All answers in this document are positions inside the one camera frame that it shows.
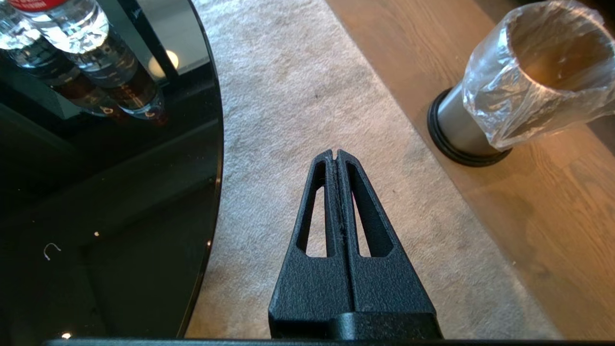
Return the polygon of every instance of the clear plastic bag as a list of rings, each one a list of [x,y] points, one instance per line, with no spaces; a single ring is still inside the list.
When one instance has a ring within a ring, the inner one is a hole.
[[[597,11],[544,1],[509,12],[474,49],[464,108],[506,150],[615,110],[615,41]]]

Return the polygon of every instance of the plastic bottle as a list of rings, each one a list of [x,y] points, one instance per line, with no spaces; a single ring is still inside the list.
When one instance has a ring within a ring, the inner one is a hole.
[[[95,0],[9,0],[128,114],[156,119],[162,92]]]
[[[0,0],[0,49],[22,71],[39,78],[84,111],[109,118],[125,113],[6,0]]]

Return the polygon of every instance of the beige carpet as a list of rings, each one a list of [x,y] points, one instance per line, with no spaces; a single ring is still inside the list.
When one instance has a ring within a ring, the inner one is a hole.
[[[225,153],[188,337],[269,337],[308,167],[336,147],[361,161],[446,338],[559,336],[324,0],[196,7],[220,75]],[[323,229],[322,211],[312,229]]]

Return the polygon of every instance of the black glass tabletop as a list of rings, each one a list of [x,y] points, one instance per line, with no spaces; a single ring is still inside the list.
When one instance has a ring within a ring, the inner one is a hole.
[[[121,85],[26,71],[42,38],[0,61],[0,345],[183,336],[207,266],[223,117],[205,31],[189,0],[98,3]],[[80,104],[94,89],[113,102]]]

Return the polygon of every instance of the bottle label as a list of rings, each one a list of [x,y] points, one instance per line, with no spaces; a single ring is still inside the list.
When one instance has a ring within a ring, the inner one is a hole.
[[[139,64],[138,69],[130,81],[120,86],[105,89],[109,96],[120,105],[129,110],[137,110],[147,106],[156,96],[156,85],[147,71]]]
[[[9,4],[25,12],[40,12],[62,5],[67,0],[9,0]]]

